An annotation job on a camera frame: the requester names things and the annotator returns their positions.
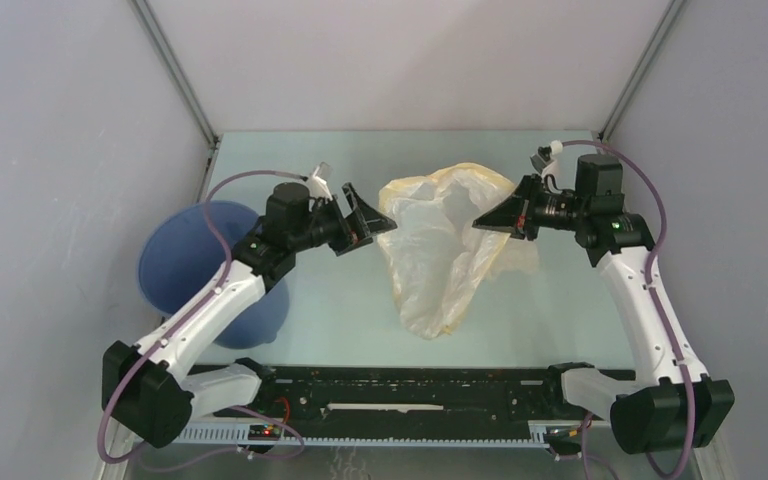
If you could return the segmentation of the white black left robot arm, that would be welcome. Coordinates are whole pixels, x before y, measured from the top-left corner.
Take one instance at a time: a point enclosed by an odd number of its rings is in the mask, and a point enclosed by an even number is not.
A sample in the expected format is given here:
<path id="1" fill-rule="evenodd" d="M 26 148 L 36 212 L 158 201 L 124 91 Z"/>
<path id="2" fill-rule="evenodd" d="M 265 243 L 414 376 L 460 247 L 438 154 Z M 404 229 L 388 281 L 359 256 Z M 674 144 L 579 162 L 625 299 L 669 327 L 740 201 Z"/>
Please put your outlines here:
<path id="1" fill-rule="evenodd" d="M 97 433 L 105 445 L 116 420 L 156 448 L 175 440 L 196 418 L 241 406 L 264 416 L 275 388 L 244 363 L 192 373 L 200 355 L 246 309 L 266 296 L 296 265 L 298 253 L 328 246 L 341 256 L 393 231 L 395 220 L 342 187 L 350 211 L 342 214 L 324 183 L 281 183 L 263 215 L 178 312 L 133 345 L 114 342 L 102 359 L 103 417 Z"/>

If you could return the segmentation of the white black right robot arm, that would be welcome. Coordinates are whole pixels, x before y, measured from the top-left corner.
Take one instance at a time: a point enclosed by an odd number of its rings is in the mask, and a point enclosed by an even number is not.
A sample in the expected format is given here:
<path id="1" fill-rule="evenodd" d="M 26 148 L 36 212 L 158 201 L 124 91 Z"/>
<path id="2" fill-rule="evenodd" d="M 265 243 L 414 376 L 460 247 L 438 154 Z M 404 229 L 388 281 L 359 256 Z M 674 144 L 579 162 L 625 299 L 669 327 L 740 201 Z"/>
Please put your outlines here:
<path id="1" fill-rule="evenodd" d="M 624 207 L 623 166 L 610 155 L 578 158 L 575 185 L 554 191 L 547 177 L 524 176 L 513 193 L 474 220 L 477 229 L 533 241 L 542 229 L 574 233 L 613 299 L 632 350 L 634 377 L 617 380 L 587 363 L 549 369 L 545 411 L 578 408 L 607 421 L 628 454 L 708 446 L 735 403 L 695 354 L 669 298 L 645 219 Z"/>

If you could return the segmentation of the translucent yellowish trash bag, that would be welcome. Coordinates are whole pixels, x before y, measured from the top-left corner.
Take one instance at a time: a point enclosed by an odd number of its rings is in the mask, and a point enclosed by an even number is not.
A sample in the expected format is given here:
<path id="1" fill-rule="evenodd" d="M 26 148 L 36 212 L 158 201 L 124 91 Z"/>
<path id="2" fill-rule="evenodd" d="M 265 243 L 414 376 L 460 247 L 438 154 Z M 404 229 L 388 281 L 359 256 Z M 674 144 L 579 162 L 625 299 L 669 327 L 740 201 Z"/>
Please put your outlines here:
<path id="1" fill-rule="evenodd" d="M 514 189 L 514 182 L 485 166 L 459 163 L 392 180 L 379 191 L 378 208 L 397 227 L 377 244 L 400 322 L 411 334 L 425 340 L 451 334 L 483 280 L 539 270 L 535 244 L 473 226 Z"/>

